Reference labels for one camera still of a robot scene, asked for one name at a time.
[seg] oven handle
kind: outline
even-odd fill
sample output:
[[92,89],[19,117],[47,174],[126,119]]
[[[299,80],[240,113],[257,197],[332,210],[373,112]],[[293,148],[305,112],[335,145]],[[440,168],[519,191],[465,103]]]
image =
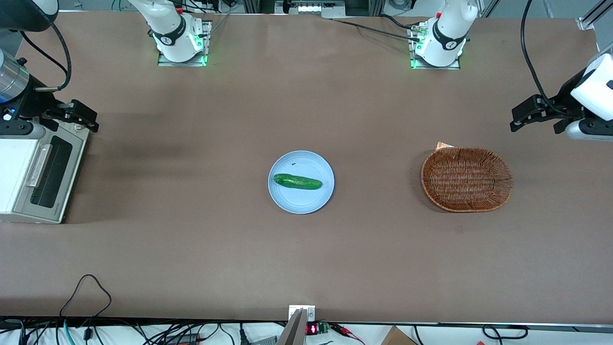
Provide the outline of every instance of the oven handle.
[[45,144],[40,147],[40,152],[34,167],[32,168],[32,173],[30,174],[30,178],[26,183],[27,187],[38,187],[40,185],[40,180],[42,178],[42,173],[45,171],[47,167],[47,162],[49,161],[49,156],[51,155],[51,149],[53,146],[51,144]]

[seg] red digital display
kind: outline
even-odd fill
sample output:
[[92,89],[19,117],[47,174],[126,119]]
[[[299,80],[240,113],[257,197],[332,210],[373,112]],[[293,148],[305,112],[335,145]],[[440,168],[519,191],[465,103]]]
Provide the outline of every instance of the red digital display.
[[306,335],[317,335],[317,334],[319,334],[319,327],[318,327],[317,323],[316,322],[313,322],[312,324],[309,323],[309,325],[306,326],[305,334]]

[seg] oven door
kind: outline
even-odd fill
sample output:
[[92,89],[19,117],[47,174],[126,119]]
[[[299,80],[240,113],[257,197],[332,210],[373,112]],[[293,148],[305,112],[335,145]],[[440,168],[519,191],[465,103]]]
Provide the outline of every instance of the oven door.
[[41,147],[45,144],[51,145],[47,164],[40,176],[32,176],[37,172],[31,168],[26,179],[38,177],[38,186],[23,186],[14,212],[60,223],[85,142],[60,126],[57,132],[47,131],[40,140]]

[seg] metal mounting plate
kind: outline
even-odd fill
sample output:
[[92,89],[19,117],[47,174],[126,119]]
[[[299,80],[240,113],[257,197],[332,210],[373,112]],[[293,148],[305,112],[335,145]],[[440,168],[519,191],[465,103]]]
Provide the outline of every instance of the metal mounting plate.
[[202,44],[203,49],[196,53],[194,57],[184,62],[172,62],[168,60],[160,52],[158,55],[158,66],[172,66],[172,67],[204,67],[207,65],[208,60],[208,46],[210,45],[212,22],[210,20],[202,21],[202,31],[198,30],[196,34],[205,34],[203,38],[195,37],[194,42],[196,44]]
[[291,319],[292,315],[294,315],[296,309],[306,309],[308,311],[308,321],[315,321],[315,306],[305,306],[301,304],[292,304],[289,306],[289,312],[287,317],[288,320]]
[[[416,34],[411,29],[407,29],[406,34],[409,37],[417,37],[419,39],[423,39],[423,36],[424,36],[422,33]],[[447,69],[447,70],[460,69],[460,58],[456,58],[455,61],[449,66],[445,66],[445,67],[432,66],[431,64],[425,62],[425,60],[421,56],[415,54],[415,49],[417,48],[417,45],[420,44],[420,42],[414,42],[411,40],[408,40],[408,41],[409,41],[409,57],[411,58],[411,68],[412,69]]]

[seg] cardboard box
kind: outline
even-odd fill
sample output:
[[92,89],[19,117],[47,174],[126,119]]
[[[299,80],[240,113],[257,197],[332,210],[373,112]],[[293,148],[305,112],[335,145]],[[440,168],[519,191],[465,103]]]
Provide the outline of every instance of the cardboard box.
[[392,326],[381,345],[417,345],[396,326]]

